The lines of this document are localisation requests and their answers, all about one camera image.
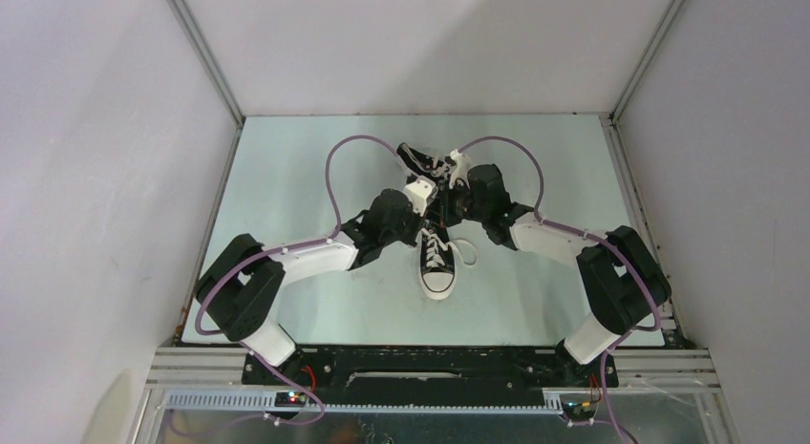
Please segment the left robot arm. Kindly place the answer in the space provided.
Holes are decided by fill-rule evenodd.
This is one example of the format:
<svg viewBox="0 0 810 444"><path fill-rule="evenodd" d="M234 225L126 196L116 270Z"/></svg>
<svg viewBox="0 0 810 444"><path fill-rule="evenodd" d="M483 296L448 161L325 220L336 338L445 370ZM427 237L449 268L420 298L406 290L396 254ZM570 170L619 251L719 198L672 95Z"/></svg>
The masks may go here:
<svg viewBox="0 0 810 444"><path fill-rule="evenodd" d="M215 324L213 333L263 360L277 382L294 381L301 373L302 358L292 337L270 317L280 289L317 275L363 267L393 243L415 244L433 193L423 182L402 191L386 189L369 209L326 238L265 249L249 234L236 236L195 285L201 306L196 331L207 334L202 317L208 316Z"/></svg>

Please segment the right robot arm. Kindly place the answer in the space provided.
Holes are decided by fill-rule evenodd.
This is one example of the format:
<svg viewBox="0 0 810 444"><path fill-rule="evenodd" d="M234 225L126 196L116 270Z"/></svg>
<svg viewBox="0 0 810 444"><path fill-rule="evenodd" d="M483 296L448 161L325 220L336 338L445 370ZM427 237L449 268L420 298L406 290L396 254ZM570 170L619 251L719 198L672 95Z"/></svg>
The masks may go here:
<svg viewBox="0 0 810 444"><path fill-rule="evenodd" d="M593 361L634 331L661 328L659 308L671 286L633 228L588 231L545 218L538 206L511 199L494 164L454 171L443 204L449 220L479 223L496 245L578 270L589 313L558 345L555 370L565 383L583 383Z"/></svg>

